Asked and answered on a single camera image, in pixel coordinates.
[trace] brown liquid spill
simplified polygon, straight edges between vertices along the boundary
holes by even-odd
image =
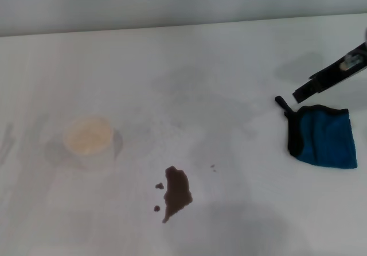
[[[164,195],[166,215],[162,223],[166,223],[170,217],[193,201],[188,177],[182,170],[171,166],[166,169],[166,178],[167,192]]]
[[[156,184],[155,187],[156,187],[156,189],[164,189],[165,188],[162,183]]]

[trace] wet surface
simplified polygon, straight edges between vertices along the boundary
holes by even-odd
[[[164,189],[165,188],[162,183],[156,184],[155,187],[156,187],[156,189]]]
[[[166,178],[167,192],[164,195],[166,215],[162,223],[166,223],[170,217],[193,201],[188,177],[182,170],[171,166],[166,169]]]

